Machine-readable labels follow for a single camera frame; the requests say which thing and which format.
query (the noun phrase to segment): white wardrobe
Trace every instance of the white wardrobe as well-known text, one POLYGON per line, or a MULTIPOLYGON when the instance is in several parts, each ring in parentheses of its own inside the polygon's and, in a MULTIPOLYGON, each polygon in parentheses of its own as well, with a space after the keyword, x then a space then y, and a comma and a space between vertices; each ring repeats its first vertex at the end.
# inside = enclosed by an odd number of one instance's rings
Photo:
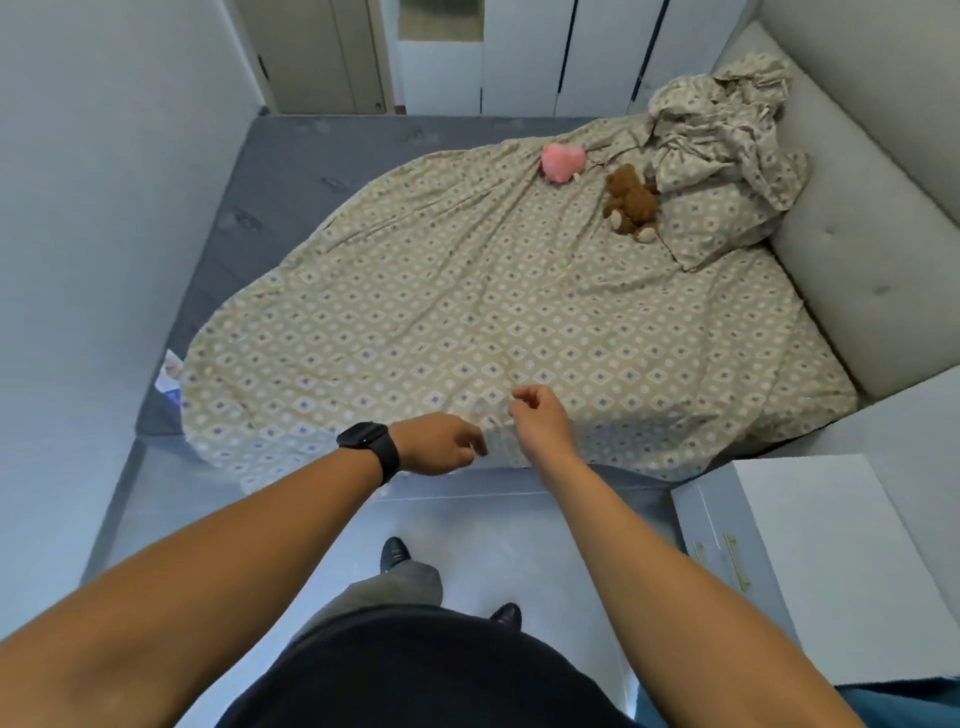
POLYGON ((408 114, 620 116, 709 71, 747 0, 380 0, 408 114))

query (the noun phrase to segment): white nightstand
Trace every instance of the white nightstand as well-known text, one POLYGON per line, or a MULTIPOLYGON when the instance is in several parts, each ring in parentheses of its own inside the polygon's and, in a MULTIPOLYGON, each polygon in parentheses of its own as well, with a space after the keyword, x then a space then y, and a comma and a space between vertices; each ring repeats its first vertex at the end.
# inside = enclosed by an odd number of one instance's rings
POLYGON ((673 499, 690 557, 834 685, 960 674, 960 625, 865 456, 740 460, 673 499))

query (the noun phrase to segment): heart-shaped pillow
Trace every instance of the heart-shaped pillow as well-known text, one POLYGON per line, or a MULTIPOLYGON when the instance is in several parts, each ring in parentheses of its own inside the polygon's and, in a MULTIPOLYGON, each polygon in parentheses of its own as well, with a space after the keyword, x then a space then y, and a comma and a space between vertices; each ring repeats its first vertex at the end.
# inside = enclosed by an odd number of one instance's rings
POLYGON ((540 166, 548 180, 563 184, 569 182, 575 174, 584 171, 587 167, 587 153, 577 147, 553 142, 543 147, 540 166))

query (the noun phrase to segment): mattress label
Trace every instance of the mattress label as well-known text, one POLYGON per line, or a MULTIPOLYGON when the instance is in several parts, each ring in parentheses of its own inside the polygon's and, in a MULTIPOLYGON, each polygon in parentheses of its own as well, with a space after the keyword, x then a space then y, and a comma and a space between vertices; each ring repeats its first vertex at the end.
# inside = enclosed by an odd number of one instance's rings
POLYGON ((168 349, 154 382, 156 390, 177 407, 180 406, 180 372, 182 371, 183 361, 168 349))

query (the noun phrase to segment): black shoe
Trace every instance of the black shoe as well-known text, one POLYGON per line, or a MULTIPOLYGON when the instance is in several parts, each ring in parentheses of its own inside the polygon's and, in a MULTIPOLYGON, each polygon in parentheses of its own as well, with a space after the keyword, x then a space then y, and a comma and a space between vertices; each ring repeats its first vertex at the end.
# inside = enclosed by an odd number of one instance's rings
POLYGON ((493 621, 498 621, 500 624, 505 624, 508 627, 513 627, 515 630, 519 630, 520 625, 523 622, 523 615, 520 613, 520 608, 516 606, 512 601, 508 601, 498 610, 496 610, 490 617, 493 621))
POLYGON ((391 536, 387 539, 387 543, 383 545, 383 550, 380 551, 380 573, 389 571, 404 561, 410 561, 410 551, 407 549, 407 545, 396 536, 391 536))

